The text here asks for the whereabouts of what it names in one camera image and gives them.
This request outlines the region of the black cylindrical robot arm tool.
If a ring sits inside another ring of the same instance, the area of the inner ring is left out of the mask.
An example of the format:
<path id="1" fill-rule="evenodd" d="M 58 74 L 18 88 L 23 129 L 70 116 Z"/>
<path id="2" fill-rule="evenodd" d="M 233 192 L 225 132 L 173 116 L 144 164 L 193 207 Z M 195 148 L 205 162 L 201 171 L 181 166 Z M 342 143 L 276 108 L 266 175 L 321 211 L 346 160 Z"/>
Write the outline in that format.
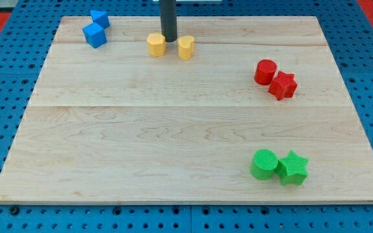
<path id="1" fill-rule="evenodd" d="M 161 32 L 167 42 L 177 39 L 176 0 L 160 0 Z"/>

